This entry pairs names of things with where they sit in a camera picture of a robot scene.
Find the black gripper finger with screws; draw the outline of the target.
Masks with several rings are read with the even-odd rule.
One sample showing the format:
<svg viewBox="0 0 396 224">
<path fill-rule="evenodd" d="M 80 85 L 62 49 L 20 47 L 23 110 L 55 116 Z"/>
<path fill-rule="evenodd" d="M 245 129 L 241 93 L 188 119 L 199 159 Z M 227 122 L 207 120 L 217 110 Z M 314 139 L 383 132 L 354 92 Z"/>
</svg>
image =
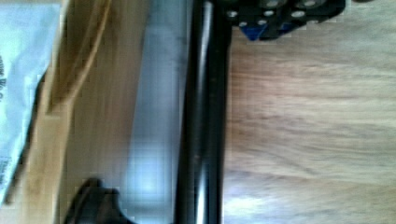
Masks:
<svg viewBox="0 0 396 224">
<path fill-rule="evenodd" d="M 250 41 L 270 41 L 341 14 L 347 0 L 215 0 Z"/>
</svg>

